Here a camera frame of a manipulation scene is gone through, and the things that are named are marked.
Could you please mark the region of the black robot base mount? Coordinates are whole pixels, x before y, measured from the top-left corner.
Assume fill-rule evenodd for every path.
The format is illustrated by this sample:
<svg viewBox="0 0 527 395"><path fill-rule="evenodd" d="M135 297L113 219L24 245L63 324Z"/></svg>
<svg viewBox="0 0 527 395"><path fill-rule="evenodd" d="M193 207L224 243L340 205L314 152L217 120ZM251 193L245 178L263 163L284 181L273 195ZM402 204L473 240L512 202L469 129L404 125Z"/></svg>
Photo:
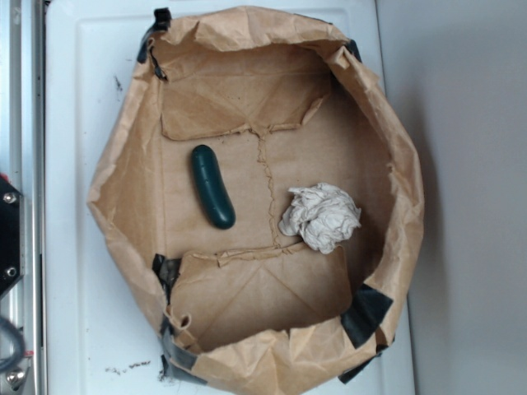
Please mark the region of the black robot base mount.
<svg viewBox="0 0 527 395"><path fill-rule="evenodd" d="M23 276L23 195L1 173L1 298Z"/></svg>

